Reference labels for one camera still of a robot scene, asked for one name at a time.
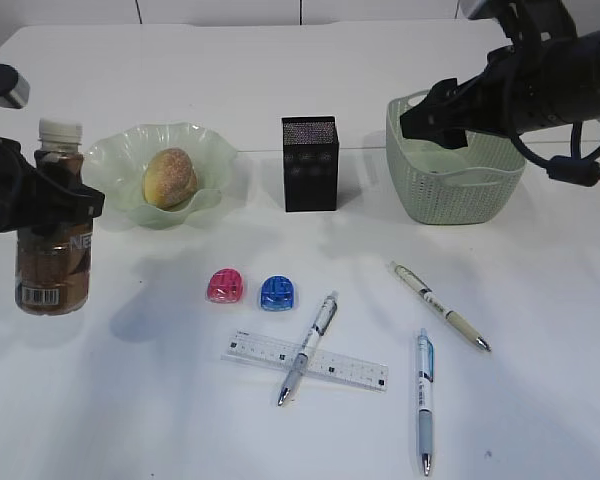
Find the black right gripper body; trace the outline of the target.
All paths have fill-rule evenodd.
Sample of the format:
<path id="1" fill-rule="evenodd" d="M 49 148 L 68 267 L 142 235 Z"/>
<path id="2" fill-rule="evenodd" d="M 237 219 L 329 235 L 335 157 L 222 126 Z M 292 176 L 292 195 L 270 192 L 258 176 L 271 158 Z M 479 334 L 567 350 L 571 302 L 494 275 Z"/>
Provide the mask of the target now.
<path id="1" fill-rule="evenodd" d="M 472 130 L 500 137 L 508 135 L 506 121 L 518 133 L 545 127 L 533 76 L 525 71 L 513 46 L 487 55 L 487 64 L 472 87 Z"/>

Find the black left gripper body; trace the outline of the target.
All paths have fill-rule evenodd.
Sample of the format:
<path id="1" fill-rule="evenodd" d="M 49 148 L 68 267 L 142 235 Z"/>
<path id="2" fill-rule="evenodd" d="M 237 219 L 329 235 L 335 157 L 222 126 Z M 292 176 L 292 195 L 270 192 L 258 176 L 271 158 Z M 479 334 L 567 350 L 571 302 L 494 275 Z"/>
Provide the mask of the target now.
<path id="1" fill-rule="evenodd" d="M 0 233 L 27 226 L 22 196 L 26 164 L 20 144 L 0 137 Z"/>

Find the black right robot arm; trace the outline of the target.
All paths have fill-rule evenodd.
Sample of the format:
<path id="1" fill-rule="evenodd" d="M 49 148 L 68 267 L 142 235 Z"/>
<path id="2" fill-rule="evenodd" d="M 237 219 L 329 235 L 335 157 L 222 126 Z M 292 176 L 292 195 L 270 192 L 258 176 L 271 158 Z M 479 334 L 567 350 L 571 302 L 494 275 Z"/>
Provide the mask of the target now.
<path id="1" fill-rule="evenodd" d="M 467 132 L 508 137 L 600 118 L 600 30 L 580 37 L 569 23 L 527 21 L 512 32 L 480 74 L 439 81 L 403 113 L 403 137 L 458 149 Z"/>

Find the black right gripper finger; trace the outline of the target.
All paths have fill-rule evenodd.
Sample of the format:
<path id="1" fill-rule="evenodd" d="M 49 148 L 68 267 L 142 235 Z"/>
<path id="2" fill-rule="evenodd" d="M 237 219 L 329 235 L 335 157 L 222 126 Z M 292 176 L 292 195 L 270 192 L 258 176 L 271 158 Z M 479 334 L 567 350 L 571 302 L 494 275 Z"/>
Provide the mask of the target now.
<path id="1" fill-rule="evenodd" d="M 468 146 L 465 129 L 436 129 L 431 133 L 430 140 L 440 147 L 456 150 Z"/>
<path id="2" fill-rule="evenodd" d="M 478 112 L 483 80 L 472 78 L 459 84 L 456 78 L 434 84 L 425 98 L 400 116 L 399 123 L 405 139 L 430 140 L 436 129 L 465 129 L 484 133 L 482 114 Z"/>

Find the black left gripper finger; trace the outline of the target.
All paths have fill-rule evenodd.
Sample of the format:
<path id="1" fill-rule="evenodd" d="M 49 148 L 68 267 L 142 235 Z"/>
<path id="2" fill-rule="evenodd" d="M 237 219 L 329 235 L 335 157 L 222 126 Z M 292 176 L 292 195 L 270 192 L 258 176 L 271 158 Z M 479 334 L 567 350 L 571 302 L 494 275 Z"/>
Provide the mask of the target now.
<path id="1" fill-rule="evenodd" d="M 86 224 L 99 217 L 105 195 L 85 185 L 80 172 L 61 162 L 43 162 L 23 174 L 17 200 L 17 228 Z"/>

